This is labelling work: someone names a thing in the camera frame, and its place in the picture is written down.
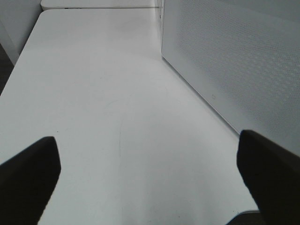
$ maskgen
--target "table surface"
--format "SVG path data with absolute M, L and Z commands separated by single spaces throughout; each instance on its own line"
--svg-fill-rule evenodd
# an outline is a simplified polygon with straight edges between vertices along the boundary
M 257 209 L 237 135 L 160 48 L 154 9 L 41 14 L 0 97 L 0 163 L 57 140 L 40 225 L 222 225 Z
M 42 0 L 43 10 L 58 8 L 154 8 L 156 0 Z

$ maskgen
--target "dark floor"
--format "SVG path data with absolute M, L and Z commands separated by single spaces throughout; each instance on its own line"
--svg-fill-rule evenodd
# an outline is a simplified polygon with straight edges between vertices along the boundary
M 13 70 L 14 65 L 6 55 L 2 45 L 0 45 L 0 95 L 5 87 L 6 82 Z

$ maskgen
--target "white desk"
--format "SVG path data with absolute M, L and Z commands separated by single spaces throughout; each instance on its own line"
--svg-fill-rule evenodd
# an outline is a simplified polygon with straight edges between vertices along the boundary
M 157 0 L 42 0 L 43 10 L 57 8 L 155 8 Z
M 237 136 L 161 59 L 154 9 L 43 12 L 0 116 L 0 163 L 57 140 L 40 225 L 222 225 L 256 209 Z

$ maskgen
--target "white wall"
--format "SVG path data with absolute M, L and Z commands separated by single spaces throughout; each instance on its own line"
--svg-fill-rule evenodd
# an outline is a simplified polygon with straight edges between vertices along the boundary
M 0 0 L 0 42 L 15 64 L 41 13 L 40 0 Z

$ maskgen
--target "perforated panel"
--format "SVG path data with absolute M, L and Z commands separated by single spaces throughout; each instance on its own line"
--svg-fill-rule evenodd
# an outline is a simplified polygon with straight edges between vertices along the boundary
M 238 132 L 300 153 L 300 3 L 234 2 L 166 0 L 163 56 Z

